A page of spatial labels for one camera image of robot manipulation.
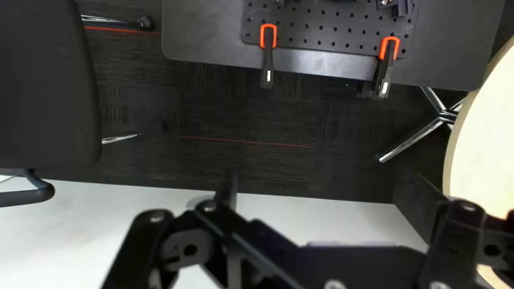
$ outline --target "black pegboard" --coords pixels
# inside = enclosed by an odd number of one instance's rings
[[[387,35],[401,38],[400,58],[406,58],[414,33],[419,0],[411,13],[395,17],[390,8],[377,9],[375,0],[244,0],[240,38],[258,43],[261,22],[277,25],[277,46],[353,54],[377,54]]]

